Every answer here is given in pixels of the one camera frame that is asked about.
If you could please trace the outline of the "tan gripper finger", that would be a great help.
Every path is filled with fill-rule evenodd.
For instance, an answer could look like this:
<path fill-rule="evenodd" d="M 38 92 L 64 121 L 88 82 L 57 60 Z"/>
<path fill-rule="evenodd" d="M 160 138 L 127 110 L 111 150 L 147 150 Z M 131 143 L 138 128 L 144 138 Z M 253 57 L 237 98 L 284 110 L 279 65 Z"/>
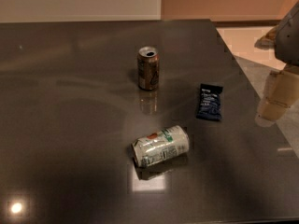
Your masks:
<path fill-rule="evenodd" d="M 272 126 L 298 99 L 299 66 L 286 64 L 280 71 L 271 71 L 258 104 L 256 123 L 262 127 Z"/>
<path fill-rule="evenodd" d="M 273 49 L 276 45 L 277 32 L 278 26 L 273 27 L 255 42 L 254 47 L 258 49 Z"/>

